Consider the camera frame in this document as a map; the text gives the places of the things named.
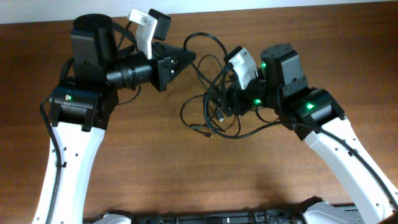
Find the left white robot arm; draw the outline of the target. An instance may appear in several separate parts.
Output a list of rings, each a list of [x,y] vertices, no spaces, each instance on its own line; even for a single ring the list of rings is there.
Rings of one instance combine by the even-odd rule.
[[[119,106],[118,91],[151,83],[165,91],[195,53],[165,43],[171,18],[132,9],[136,32],[104,14],[77,17],[72,58],[41,110],[50,136],[49,159],[34,223],[81,223],[96,153]]]

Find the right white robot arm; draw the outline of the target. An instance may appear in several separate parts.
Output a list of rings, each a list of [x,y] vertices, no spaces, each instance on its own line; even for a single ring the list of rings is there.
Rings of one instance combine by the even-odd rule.
[[[225,60],[237,81],[220,100],[225,113],[274,110],[279,121],[332,170],[365,223],[397,221],[397,187],[360,143],[334,97],[308,85],[299,54],[290,44],[263,50],[260,66],[241,46]]]

